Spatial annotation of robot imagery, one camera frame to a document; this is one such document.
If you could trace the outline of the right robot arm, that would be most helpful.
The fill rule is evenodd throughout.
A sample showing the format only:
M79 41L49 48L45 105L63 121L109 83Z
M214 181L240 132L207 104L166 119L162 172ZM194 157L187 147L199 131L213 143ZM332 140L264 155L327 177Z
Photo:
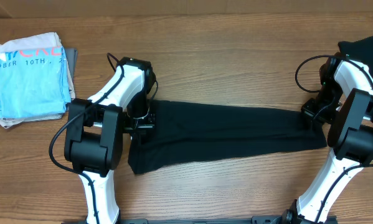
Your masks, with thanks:
M301 111L328 123L326 162L305 193L274 223L335 223L329 211L352 178L373 167L373 77L369 65L340 52L325 55L321 89Z

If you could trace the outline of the black t-shirt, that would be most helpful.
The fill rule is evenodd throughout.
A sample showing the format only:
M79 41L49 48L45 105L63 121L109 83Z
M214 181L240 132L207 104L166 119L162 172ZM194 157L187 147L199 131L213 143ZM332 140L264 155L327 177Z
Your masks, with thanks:
M164 166L326 147L322 126L297 111L177 101L151 103L156 127L133 139L128 164L134 174Z

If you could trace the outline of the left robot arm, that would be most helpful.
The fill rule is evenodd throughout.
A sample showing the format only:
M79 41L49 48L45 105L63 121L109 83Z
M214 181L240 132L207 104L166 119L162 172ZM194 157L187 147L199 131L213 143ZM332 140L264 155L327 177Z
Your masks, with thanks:
M137 142L155 128L148 94L158 86L150 62L124 57L112 66L115 74L96 94L74 99L66 126L65 159L83 184L88 215L85 223L119 223L114 171L123 135Z

